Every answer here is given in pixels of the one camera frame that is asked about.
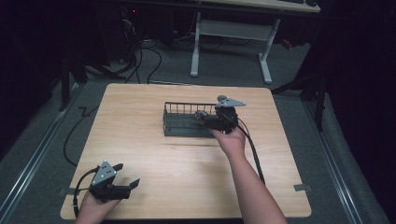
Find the wire basket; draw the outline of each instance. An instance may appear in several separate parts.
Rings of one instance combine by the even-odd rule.
[[[214,137],[199,114],[216,115],[215,104],[165,102],[163,133],[165,136]]]

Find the light wood surface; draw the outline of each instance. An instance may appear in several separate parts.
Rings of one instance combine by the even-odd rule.
[[[109,219],[241,217],[229,163],[217,140],[163,134],[166,101],[215,103],[218,95],[247,104],[236,112],[250,131],[267,187],[285,216],[309,216],[305,192],[293,187],[302,181],[273,96],[265,88],[108,85],[70,187],[107,160],[124,164],[113,184],[140,178],[131,198],[122,200]],[[246,153],[256,168],[248,141]],[[87,188],[92,178],[81,187]],[[75,218],[71,204],[72,196],[66,196],[62,218]]]
[[[208,3],[231,4],[246,7],[265,7],[299,12],[320,12],[320,7],[311,7],[306,3],[298,4],[279,0],[201,0]]]

